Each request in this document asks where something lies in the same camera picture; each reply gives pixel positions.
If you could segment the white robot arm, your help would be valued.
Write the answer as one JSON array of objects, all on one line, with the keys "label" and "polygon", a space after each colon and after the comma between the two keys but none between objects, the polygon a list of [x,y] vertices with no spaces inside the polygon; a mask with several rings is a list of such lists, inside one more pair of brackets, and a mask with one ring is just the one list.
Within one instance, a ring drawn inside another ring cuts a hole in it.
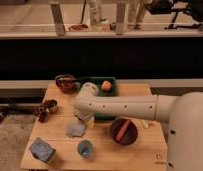
[{"label": "white robot arm", "polygon": [[101,113],[168,123],[167,171],[203,171],[203,92],[101,97],[98,87],[87,82],[74,107],[82,120]]}]

